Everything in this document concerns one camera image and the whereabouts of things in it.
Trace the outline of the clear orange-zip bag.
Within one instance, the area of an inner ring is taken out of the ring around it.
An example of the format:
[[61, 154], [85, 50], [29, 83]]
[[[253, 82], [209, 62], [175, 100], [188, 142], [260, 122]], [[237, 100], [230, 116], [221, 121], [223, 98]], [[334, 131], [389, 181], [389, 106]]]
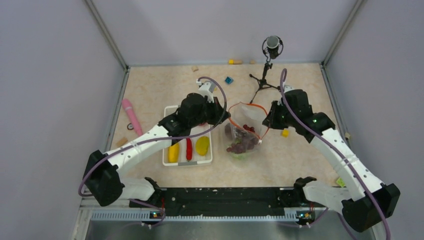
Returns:
[[257, 151], [269, 128], [263, 125], [267, 110], [258, 104], [238, 102], [228, 112], [230, 117], [224, 127], [226, 152], [235, 159], [245, 159]]

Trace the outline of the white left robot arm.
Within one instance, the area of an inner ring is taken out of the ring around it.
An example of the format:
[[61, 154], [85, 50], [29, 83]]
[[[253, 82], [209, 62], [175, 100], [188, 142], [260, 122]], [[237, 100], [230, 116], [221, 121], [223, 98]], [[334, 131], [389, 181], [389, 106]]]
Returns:
[[89, 190], [101, 207], [118, 200], [124, 193], [121, 177], [151, 155], [192, 138], [192, 129], [208, 124], [212, 129], [230, 117], [228, 105], [221, 105], [217, 97], [211, 101], [199, 93], [190, 93], [175, 112], [165, 116], [149, 131], [133, 142], [109, 152], [92, 152], [85, 167], [82, 186]]

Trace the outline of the green apple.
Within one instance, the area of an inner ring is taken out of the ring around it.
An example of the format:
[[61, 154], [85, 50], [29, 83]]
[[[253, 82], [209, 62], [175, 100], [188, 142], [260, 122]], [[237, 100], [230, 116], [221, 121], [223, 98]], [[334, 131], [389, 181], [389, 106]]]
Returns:
[[252, 155], [251, 151], [241, 152], [241, 153], [235, 153], [235, 152], [231, 153], [231, 156], [233, 158], [239, 159], [239, 160], [246, 159], [246, 158], [250, 157], [251, 155]]

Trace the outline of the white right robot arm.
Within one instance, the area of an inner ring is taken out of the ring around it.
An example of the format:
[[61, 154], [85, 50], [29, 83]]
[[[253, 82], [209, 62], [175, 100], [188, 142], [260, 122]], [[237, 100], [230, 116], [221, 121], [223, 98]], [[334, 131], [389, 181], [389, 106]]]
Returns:
[[294, 202], [299, 206], [319, 203], [341, 214], [345, 222], [360, 233], [382, 223], [389, 239], [387, 219], [394, 213], [399, 188], [393, 183], [384, 183], [360, 161], [331, 119], [323, 112], [313, 112], [305, 91], [282, 90], [281, 95], [280, 100], [271, 103], [262, 124], [275, 130], [294, 128], [326, 158], [345, 184], [332, 187], [314, 177], [298, 178], [294, 184]]

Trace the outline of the dark red grape bunch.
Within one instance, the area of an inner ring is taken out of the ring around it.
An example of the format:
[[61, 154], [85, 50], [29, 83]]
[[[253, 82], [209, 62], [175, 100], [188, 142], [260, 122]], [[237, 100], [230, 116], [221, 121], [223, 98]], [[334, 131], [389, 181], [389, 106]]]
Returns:
[[260, 141], [253, 126], [244, 124], [241, 128], [232, 124], [233, 138], [226, 147], [228, 153], [244, 153], [253, 150]]

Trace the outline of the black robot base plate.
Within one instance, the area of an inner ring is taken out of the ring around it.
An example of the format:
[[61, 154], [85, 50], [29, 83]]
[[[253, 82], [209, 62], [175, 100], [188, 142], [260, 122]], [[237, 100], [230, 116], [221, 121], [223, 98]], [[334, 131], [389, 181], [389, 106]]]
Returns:
[[301, 198], [293, 187], [159, 187], [146, 201], [130, 208], [152, 205], [171, 217], [279, 217], [295, 208], [315, 210], [321, 205]]

